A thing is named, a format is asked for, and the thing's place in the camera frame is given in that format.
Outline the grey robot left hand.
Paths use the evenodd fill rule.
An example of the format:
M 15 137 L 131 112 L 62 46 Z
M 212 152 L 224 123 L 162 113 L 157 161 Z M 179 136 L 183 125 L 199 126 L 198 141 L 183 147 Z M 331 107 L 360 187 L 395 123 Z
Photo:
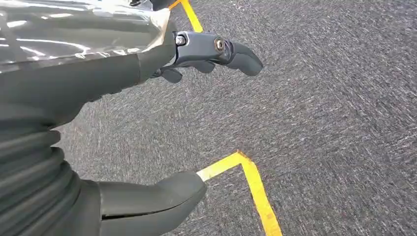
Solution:
M 204 197 L 195 172 L 153 185 L 81 179 L 56 146 L 58 126 L 104 95 L 179 68 L 216 65 L 256 76 L 248 47 L 179 31 L 170 10 L 98 0 L 0 3 L 0 233 L 3 236 L 160 236 Z

